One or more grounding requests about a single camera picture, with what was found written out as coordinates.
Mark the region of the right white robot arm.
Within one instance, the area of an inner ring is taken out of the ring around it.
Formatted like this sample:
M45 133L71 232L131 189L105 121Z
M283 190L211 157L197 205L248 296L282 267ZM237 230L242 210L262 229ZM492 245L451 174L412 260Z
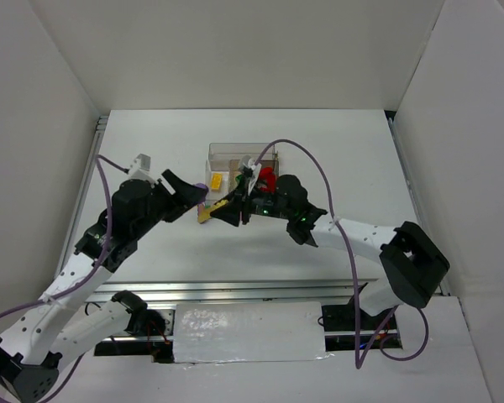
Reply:
M418 224L405 221L386 227L336 218L308 200L294 175L276 179L273 191L241 178L209 215L235 227L254 215L284 219L289 236L299 245L344 250L353 258L379 264L382 275L361 288L357 298L360 310L370 317L400 305L423 309L450 269Z

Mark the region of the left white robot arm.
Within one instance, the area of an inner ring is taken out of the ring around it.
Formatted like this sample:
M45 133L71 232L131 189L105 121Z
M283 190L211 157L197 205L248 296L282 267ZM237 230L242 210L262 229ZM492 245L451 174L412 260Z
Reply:
M186 183L170 170L162 177L169 188L148 176L124 181L37 305L0 334L0 385L17 400L43 401L60 371L104 338L117 332L145 336L163 331L164 318L129 290L70 322L148 231L159 222L174 222L207 195L207 188Z

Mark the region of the purple rounded lego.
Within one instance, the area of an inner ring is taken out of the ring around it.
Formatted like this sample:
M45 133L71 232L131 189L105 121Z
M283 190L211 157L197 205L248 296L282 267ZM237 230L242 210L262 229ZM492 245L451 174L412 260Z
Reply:
M209 191L209 190L208 190L208 186L207 186L207 185L205 185L205 184L203 184L203 183L196 183L196 184L195 184L195 187L197 187L197 188L199 188L199 189L202 189L202 190L204 190L205 192L208 192L208 191Z

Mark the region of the red rounded lego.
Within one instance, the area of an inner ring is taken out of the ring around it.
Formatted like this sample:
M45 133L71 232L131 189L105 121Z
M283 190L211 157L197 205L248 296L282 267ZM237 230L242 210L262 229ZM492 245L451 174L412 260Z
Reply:
M267 166L260 170L259 179L265 182L274 181L276 179L276 174L271 167Z

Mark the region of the long yellow lego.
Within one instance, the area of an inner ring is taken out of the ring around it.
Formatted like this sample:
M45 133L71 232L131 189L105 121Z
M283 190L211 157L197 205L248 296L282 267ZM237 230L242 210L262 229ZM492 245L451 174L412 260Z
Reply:
M205 222L207 222L211 218L211 215L212 215L213 212L217 211L221 207L226 206L227 204L228 204L228 200L216 201L212 205L209 205L209 206L207 206L205 204L207 209L206 209L206 211L202 215L198 215L197 214L197 222L199 224L204 224Z

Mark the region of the yellow lego brick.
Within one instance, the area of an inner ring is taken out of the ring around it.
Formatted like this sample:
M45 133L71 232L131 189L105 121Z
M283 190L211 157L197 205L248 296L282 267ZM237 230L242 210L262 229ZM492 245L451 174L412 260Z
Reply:
M220 172L213 172L210 181L211 191L221 191L222 186L223 186L223 174Z

